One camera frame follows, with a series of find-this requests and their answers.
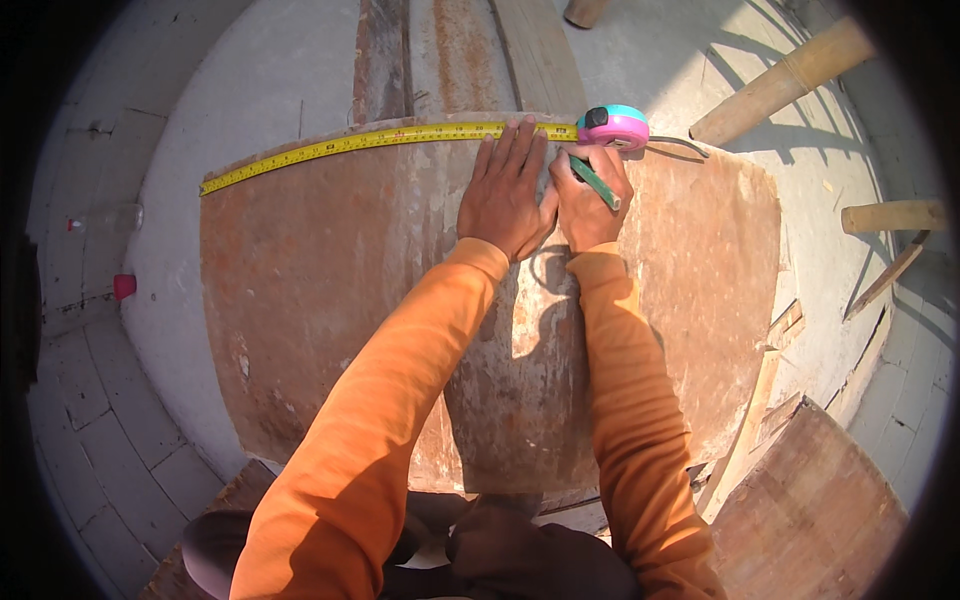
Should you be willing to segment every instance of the right hand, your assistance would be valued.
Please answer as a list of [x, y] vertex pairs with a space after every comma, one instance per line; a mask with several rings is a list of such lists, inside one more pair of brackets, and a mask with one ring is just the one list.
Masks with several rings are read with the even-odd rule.
[[[619, 210], [610, 210], [592, 187], [574, 177], [569, 155], [589, 161], [593, 171], [622, 200]], [[550, 176], [543, 201], [560, 197], [558, 222], [570, 244], [570, 252], [579, 254], [594, 246], [615, 242], [634, 197], [634, 188], [627, 179], [619, 152], [602, 146], [561, 148], [550, 163]]]

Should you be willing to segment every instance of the tape measure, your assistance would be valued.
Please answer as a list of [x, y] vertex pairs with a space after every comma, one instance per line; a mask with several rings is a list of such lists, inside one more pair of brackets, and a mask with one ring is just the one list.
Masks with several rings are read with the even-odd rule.
[[[435, 123], [433, 125], [415, 125], [379, 132], [357, 133], [355, 135], [347, 135], [346, 137], [329, 139], [324, 142], [303, 146], [302, 148], [252, 162], [239, 169], [224, 173], [220, 177], [204, 181], [200, 184], [200, 195], [206, 196], [210, 192], [215, 192], [228, 185], [248, 180], [253, 176], [267, 173], [280, 167], [297, 164], [305, 160], [312, 160], [313, 158], [338, 155], [351, 150], [451, 139], [482, 139], [487, 133], [495, 138], [499, 138], [505, 125], [506, 123]], [[547, 139], [551, 141], [577, 141], [576, 125], [538, 123], [537, 129], [545, 130]]]

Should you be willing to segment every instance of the dark pants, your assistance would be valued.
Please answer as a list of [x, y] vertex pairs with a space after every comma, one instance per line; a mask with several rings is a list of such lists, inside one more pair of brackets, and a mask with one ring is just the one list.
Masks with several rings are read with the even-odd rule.
[[[197, 585], [226, 600], [252, 512], [215, 511], [183, 532], [183, 562]], [[537, 527], [522, 512], [495, 505], [431, 511], [419, 521], [431, 532], [456, 523], [446, 542], [450, 564], [430, 569], [396, 566], [416, 551], [418, 536], [404, 527], [383, 565], [380, 598], [415, 600], [438, 596], [493, 599], [634, 600], [642, 597], [634, 572], [598, 538], [562, 525]]]

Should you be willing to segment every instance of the hand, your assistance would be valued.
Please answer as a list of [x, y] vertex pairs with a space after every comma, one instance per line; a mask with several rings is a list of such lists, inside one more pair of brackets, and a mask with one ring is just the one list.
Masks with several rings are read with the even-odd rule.
[[556, 194], [550, 202], [544, 196], [537, 206], [546, 132], [534, 134], [536, 125], [532, 115], [523, 117], [517, 135], [516, 119], [511, 119], [496, 148], [491, 135], [484, 137], [457, 214], [457, 235], [490, 242], [511, 262], [532, 254], [557, 218]]
[[[574, 177], [569, 155], [589, 161], [593, 171], [622, 200], [619, 210], [610, 210], [592, 187]], [[634, 188], [627, 179], [617, 150], [601, 146], [561, 148], [557, 158], [550, 163], [550, 176], [543, 203], [555, 202], [553, 197], [559, 197], [560, 229], [570, 244], [570, 252], [579, 254], [598, 244], [615, 242], [634, 197]]]

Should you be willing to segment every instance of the person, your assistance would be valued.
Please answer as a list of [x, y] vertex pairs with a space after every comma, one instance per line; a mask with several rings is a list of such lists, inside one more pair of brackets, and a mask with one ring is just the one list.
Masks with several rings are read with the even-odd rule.
[[[616, 150], [560, 149], [540, 204], [547, 138], [532, 116], [481, 142], [457, 218], [459, 241], [377, 329], [330, 391], [284, 471], [250, 514], [210, 513], [183, 544], [190, 575], [218, 597], [725, 598], [689, 479], [689, 433], [663, 352], [616, 239], [634, 196]], [[613, 212], [570, 170], [578, 156], [623, 200]], [[511, 262], [563, 231], [580, 283], [594, 454], [612, 547], [536, 527], [522, 498], [483, 494], [453, 511], [450, 564], [411, 554], [407, 475], [427, 414]], [[427, 580], [425, 575], [432, 575]]]

